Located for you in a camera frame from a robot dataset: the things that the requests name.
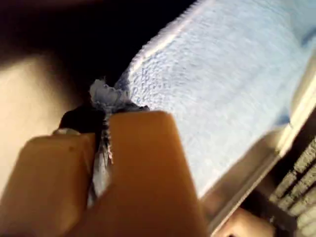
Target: terry cloth texture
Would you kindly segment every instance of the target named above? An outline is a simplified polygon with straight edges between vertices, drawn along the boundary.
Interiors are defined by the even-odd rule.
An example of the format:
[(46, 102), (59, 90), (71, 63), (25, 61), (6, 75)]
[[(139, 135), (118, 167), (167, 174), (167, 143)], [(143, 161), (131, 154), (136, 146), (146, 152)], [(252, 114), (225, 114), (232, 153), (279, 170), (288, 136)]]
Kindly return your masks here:
[(264, 134), (289, 122), (315, 47), (314, 0), (199, 0), (116, 83), (174, 115), (199, 195)]

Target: beige surface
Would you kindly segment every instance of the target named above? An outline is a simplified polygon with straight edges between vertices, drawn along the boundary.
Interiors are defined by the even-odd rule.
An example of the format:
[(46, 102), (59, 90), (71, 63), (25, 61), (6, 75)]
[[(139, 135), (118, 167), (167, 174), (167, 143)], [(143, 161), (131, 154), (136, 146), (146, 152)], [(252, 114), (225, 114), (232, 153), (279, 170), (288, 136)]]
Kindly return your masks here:
[(33, 56), (0, 68), (0, 195), (24, 143), (51, 133), (77, 104), (50, 65), (48, 57)]

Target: blue microfiber cloth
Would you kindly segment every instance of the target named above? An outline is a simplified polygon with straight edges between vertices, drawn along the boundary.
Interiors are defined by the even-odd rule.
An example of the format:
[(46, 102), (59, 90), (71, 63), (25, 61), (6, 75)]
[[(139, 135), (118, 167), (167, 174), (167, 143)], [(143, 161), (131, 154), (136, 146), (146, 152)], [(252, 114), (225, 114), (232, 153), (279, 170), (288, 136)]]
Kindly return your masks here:
[(174, 115), (200, 196), (260, 137), (289, 122), (315, 47), (315, 13), (314, 0), (200, 0), (116, 83), (135, 104)]

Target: dark background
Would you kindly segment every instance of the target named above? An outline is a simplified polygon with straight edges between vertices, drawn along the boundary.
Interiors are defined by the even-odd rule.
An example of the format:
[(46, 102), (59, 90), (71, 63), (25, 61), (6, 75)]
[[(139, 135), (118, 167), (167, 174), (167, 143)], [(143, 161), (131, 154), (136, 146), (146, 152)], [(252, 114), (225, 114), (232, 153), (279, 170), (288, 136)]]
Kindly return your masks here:
[(11, 0), (0, 3), (0, 67), (49, 52), (86, 91), (113, 84), (133, 56), (193, 0)]

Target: blue towel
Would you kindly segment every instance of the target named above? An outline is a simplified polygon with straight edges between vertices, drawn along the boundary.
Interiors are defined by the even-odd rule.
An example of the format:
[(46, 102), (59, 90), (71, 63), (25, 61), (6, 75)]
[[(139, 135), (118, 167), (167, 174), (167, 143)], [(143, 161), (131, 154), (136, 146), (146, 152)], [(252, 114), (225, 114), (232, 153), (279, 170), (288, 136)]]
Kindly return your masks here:
[(314, 0), (200, 0), (143, 47), (115, 88), (174, 115), (201, 196), (289, 122), (315, 32)]

